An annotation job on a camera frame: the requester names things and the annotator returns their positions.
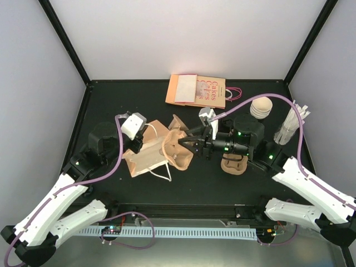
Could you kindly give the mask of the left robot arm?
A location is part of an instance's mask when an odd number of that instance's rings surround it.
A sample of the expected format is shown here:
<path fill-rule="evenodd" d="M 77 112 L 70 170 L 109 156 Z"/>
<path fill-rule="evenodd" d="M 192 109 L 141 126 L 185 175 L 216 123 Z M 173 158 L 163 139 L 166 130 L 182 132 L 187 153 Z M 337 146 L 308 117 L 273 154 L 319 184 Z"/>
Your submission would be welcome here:
<path fill-rule="evenodd" d="M 138 152 L 143 145 L 145 124 L 128 119 L 100 123 L 88 136 L 87 144 L 72 156 L 57 182 L 36 208 L 16 225 L 7 225 L 1 237 L 14 251 L 21 266 L 41 266 L 76 232 L 101 221 L 113 222 L 119 216 L 118 202 L 107 195 L 92 200 L 76 212 L 64 212 L 91 185 L 110 177 L 127 149 Z"/>

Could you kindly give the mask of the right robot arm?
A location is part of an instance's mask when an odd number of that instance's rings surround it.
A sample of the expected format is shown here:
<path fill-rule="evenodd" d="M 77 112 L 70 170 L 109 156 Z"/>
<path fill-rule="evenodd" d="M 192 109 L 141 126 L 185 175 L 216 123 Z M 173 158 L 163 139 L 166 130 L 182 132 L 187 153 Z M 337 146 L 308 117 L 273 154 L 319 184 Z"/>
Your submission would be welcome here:
<path fill-rule="evenodd" d="M 178 140 L 194 155 L 209 159 L 213 152 L 246 156 L 248 164 L 292 189 L 308 205 L 286 202 L 272 197 L 253 210 L 259 224 L 285 221 L 310 228 L 331 243 L 344 247 L 355 241 L 355 198 L 328 185 L 303 166 L 298 159 L 283 153 L 274 142 L 264 140 L 264 125 L 250 114 L 234 120 L 211 122 L 202 118 L 202 126 L 186 131 Z"/>

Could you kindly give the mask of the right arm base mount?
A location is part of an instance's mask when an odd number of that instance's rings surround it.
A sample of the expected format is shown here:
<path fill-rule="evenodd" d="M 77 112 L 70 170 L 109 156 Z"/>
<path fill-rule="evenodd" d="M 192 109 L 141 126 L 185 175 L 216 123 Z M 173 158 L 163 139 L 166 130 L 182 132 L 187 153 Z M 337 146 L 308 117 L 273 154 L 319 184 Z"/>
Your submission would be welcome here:
<path fill-rule="evenodd" d="M 267 217 L 263 207 L 255 205 L 238 205 L 234 207 L 236 219 L 251 226 L 274 226 L 278 222 Z"/>

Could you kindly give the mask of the orange paper bag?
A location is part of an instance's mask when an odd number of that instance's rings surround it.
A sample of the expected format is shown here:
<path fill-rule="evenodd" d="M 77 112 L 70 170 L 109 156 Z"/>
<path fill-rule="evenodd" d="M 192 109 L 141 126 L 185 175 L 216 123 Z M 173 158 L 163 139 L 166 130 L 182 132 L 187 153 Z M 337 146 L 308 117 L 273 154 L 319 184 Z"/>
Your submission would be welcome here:
<path fill-rule="evenodd" d="M 123 154 L 126 160 L 130 175 L 136 177 L 149 172 L 150 174 L 171 181 L 171 166 L 162 153 L 162 142 L 170 130 L 178 128 L 181 131 L 187 131 L 187 126 L 177 116 L 173 119 L 168 127 L 160 121 L 155 120 L 144 125 L 143 146 L 138 154 L 127 150 Z"/>

